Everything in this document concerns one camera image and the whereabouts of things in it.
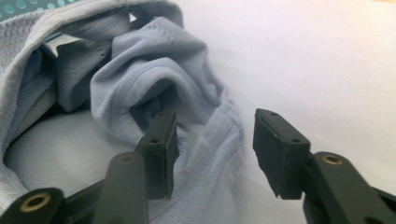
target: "brass rivet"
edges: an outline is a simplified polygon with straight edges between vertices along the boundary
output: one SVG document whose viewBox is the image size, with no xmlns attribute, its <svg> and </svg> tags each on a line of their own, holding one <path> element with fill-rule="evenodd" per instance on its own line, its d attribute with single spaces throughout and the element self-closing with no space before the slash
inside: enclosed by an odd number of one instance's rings
<svg viewBox="0 0 396 224">
<path fill-rule="evenodd" d="M 48 193 L 38 193 L 26 199 L 21 205 L 21 211 L 28 213 L 38 210 L 50 202 Z"/>
<path fill-rule="evenodd" d="M 125 165 L 134 162 L 134 156 L 124 156 L 119 160 L 120 164 Z"/>
<path fill-rule="evenodd" d="M 322 156 L 322 159 L 331 165 L 343 164 L 343 161 L 340 158 L 332 156 L 332 155 L 324 155 L 324 156 Z"/>
</svg>

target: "white surface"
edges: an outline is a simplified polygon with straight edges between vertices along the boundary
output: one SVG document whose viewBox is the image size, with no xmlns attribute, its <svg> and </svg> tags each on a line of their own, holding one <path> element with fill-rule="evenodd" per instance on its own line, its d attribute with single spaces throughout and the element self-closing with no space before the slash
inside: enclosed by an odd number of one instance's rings
<svg viewBox="0 0 396 224">
<path fill-rule="evenodd" d="M 374 1 L 174 1 L 204 40 L 246 124 L 240 223 L 305 223 L 302 202 L 281 201 L 252 145 L 257 107 L 303 133 L 311 150 L 347 157 L 396 194 L 396 5 Z"/>
</svg>

